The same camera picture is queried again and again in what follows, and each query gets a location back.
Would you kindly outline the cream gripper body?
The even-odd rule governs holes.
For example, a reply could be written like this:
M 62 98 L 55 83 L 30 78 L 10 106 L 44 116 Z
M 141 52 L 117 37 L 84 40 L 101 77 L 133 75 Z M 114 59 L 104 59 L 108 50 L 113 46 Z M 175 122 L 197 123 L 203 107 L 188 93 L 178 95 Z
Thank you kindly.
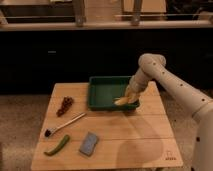
M 148 86 L 148 79 L 146 76 L 133 75 L 129 81 L 129 87 L 134 93 L 143 92 Z

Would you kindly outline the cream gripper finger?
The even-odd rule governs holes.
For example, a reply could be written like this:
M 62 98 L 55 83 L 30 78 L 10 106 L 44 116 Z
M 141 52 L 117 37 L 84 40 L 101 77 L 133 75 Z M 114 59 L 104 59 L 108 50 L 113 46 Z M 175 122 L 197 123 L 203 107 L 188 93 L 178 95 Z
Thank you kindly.
M 139 97 L 140 97 L 140 94 L 139 94 L 139 93 L 133 93 L 133 94 L 131 95 L 130 102 L 135 102 L 135 101 L 137 101 L 137 100 L 139 99 Z
M 127 87 L 125 90 L 125 97 L 130 97 L 130 95 L 131 95 L 131 89 Z

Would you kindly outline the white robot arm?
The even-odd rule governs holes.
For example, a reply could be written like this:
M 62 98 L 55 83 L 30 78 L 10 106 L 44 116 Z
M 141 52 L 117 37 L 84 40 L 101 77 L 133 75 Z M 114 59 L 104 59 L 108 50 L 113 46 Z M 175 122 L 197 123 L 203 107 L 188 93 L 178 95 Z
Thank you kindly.
M 213 171 L 213 98 L 168 71 L 163 55 L 142 54 L 138 65 L 126 88 L 128 102 L 137 101 L 155 79 L 198 124 L 191 171 Z

